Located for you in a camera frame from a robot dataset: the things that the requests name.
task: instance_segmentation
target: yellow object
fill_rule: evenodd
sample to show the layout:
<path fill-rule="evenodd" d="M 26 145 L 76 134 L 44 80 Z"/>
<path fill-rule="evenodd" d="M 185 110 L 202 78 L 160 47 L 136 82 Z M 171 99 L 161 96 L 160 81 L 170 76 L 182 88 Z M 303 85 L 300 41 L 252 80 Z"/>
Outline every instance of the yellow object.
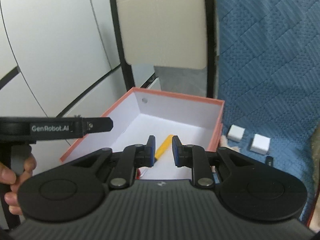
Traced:
<path fill-rule="evenodd" d="M 164 154 L 164 152 L 168 149 L 168 147 L 170 146 L 170 144 L 172 142 L 172 137 L 173 137 L 172 134 L 168 135 L 168 137 L 164 140 L 164 142 L 157 149 L 156 154 L 155 154 L 156 160 L 158 160 L 161 157 L 161 155 Z"/>

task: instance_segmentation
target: finger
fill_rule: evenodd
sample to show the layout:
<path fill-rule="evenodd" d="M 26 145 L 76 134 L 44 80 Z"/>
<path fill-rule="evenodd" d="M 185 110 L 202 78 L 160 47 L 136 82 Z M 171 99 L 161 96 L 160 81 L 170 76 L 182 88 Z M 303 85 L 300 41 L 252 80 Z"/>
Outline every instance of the finger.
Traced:
<path fill-rule="evenodd" d="M 18 188 L 20 187 L 20 185 L 25 182 L 27 179 L 32 177 L 32 172 L 26 172 L 24 171 L 16 180 L 16 183 L 14 183 L 13 185 L 10 186 L 11 190 L 14 193 L 18 192 Z"/>
<path fill-rule="evenodd" d="M 25 161 L 24 161 L 24 170 L 26 172 L 31 172 L 33 171 L 37 166 L 37 162 L 36 162 L 36 159 L 34 158 L 34 156 L 31 154 L 31 156 L 29 158 L 27 158 Z"/>
<path fill-rule="evenodd" d="M 12 215 L 22 216 L 22 210 L 19 207 L 9 206 L 9 211 Z"/>
<path fill-rule="evenodd" d="M 16 174 L 2 163 L 0 163 L 0 174 L 0 183 L 11 185 L 16 182 Z"/>
<path fill-rule="evenodd" d="M 221 135 L 219 146 L 228 147 L 228 139 L 225 135 Z"/>
<path fill-rule="evenodd" d="M 4 195 L 4 200 L 9 206 L 15 206 L 15 207 L 19 206 L 17 194 L 12 192 L 12 191 L 11 192 L 7 192 Z"/>

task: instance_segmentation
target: blue fabric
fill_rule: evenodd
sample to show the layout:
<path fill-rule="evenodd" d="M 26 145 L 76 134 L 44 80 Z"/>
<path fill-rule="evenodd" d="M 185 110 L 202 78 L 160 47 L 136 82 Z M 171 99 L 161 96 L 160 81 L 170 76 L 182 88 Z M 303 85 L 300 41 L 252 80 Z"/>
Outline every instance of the blue fabric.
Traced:
<path fill-rule="evenodd" d="M 220 18 L 219 98 L 223 133 L 246 128 L 241 153 L 254 133 L 271 138 L 274 167 L 314 198 L 309 138 L 320 120 L 320 0 L 217 0 Z"/>

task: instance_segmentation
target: white wardrobe door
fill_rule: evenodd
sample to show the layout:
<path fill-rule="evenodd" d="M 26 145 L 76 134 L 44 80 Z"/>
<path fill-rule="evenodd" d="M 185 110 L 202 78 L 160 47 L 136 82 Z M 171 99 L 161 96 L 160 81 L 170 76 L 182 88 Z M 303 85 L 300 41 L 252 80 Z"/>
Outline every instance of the white wardrobe door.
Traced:
<path fill-rule="evenodd" d="M 1 0 L 18 65 L 49 116 L 111 70 L 90 0 Z"/>
<path fill-rule="evenodd" d="M 92 5 L 111 68 L 115 68 L 120 64 L 120 60 L 113 28 L 110 0 L 92 0 Z"/>
<path fill-rule="evenodd" d="M 65 116 L 100 117 L 127 92 L 121 68 L 85 95 Z"/>
<path fill-rule="evenodd" d="M 17 66 L 5 32 L 0 10 L 0 79 Z"/>
<path fill-rule="evenodd" d="M 45 117 L 21 74 L 15 76 L 0 90 L 0 116 Z M 34 174 L 60 165 L 59 158 L 68 149 L 66 140 L 39 141 L 32 146 L 37 167 Z"/>

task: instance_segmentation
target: gray object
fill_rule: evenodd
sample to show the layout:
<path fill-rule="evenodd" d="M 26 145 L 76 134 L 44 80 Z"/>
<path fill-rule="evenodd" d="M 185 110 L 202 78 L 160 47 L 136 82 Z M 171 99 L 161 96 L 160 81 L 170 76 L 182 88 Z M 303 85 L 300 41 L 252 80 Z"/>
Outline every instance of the gray object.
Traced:
<path fill-rule="evenodd" d="M 309 240 L 313 235 L 296 219 L 276 224 L 243 220 L 226 210 L 214 192 L 194 188 L 189 180 L 136 180 L 132 187 L 110 192 L 79 220 L 29 219 L 11 232 L 15 240 Z"/>
<path fill-rule="evenodd" d="M 110 181 L 111 185 L 115 187 L 121 187 L 123 186 L 127 181 L 123 178 L 114 178 Z"/>
<path fill-rule="evenodd" d="M 24 161 L 31 156 L 30 145 L 14 145 L 11 147 L 11 169 L 20 176 L 24 172 Z"/>
<path fill-rule="evenodd" d="M 200 186 L 208 187 L 208 186 L 211 186 L 213 184 L 213 180 L 209 179 L 209 178 L 201 178 L 201 179 L 198 180 L 198 184 Z"/>

